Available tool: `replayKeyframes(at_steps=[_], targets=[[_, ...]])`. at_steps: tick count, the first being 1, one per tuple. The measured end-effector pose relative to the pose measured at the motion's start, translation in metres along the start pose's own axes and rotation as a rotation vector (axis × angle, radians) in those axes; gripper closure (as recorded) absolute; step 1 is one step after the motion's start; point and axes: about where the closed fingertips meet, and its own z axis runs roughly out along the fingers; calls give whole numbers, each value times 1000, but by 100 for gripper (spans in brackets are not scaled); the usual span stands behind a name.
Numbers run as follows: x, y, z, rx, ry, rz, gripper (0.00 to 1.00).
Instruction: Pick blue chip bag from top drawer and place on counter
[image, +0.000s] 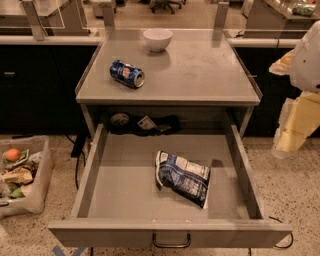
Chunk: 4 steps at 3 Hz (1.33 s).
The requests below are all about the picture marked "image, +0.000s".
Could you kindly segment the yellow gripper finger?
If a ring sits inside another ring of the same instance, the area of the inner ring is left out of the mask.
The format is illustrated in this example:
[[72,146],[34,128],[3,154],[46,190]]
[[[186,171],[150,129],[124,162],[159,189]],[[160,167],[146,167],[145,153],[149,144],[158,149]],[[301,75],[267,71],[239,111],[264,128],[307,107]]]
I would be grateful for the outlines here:
[[292,56],[293,50],[284,54],[280,59],[271,64],[269,72],[279,76],[289,75],[291,73]]
[[285,159],[297,152],[320,127],[320,94],[302,92],[296,99],[287,98],[278,123],[271,152]]

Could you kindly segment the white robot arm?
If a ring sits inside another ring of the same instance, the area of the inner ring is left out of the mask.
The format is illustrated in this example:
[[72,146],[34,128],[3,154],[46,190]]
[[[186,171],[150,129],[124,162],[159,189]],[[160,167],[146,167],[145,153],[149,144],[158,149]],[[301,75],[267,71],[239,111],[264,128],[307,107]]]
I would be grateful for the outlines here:
[[288,75],[301,94],[282,106],[272,154],[280,159],[297,152],[320,127],[320,21],[315,22],[295,48],[269,67],[275,75]]

